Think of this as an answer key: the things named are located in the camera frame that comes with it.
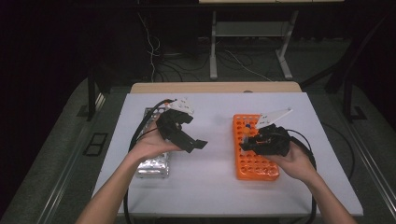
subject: white object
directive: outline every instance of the white object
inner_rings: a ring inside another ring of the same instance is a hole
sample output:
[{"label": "white object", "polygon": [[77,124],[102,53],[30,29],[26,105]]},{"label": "white object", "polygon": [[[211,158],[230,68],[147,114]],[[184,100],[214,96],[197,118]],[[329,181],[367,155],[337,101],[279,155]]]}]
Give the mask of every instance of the white object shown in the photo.
[{"label": "white object", "polygon": [[315,154],[318,172],[353,216],[361,204],[337,160],[318,116],[304,92],[294,93],[134,93],[128,94],[112,136],[95,190],[108,180],[128,152],[144,108],[164,97],[188,97],[194,120],[183,130],[208,143],[192,153],[172,152],[168,178],[136,178],[129,187],[129,211],[136,217],[301,217],[311,212],[311,193],[299,180],[280,170],[276,181],[236,178],[233,115],[293,108],[276,122],[302,133]]},{"label": "white object", "polygon": [[192,106],[191,106],[190,102],[187,100],[187,98],[182,98],[181,100],[176,100],[176,101],[166,105],[166,108],[185,112],[190,115],[192,115],[194,113],[194,109],[192,108]]},{"label": "white object", "polygon": [[293,111],[291,107],[284,110],[278,110],[271,113],[266,113],[260,116],[256,124],[256,129],[260,129],[275,123],[277,120],[282,119]]}]

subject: hand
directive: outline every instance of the hand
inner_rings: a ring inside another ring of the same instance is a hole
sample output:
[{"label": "hand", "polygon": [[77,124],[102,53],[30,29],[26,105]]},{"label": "hand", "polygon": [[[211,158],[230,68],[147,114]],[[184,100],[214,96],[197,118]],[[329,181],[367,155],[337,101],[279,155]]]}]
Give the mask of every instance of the hand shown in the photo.
[{"label": "hand", "polygon": [[156,121],[158,117],[151,122],[146,133],[138,139],[136,145],[131,150],[134,154],[138,153],[142,161],[160,156],[164,152],[181,150],[175,144],[163,140],[157,129]]},{"label": "hand", "polygon": [[286,157],[266,156],[266,158],[278,164],[289,176],[305,183],[318,175],[308,156],[293,142],[290,142],[290,151]]}]

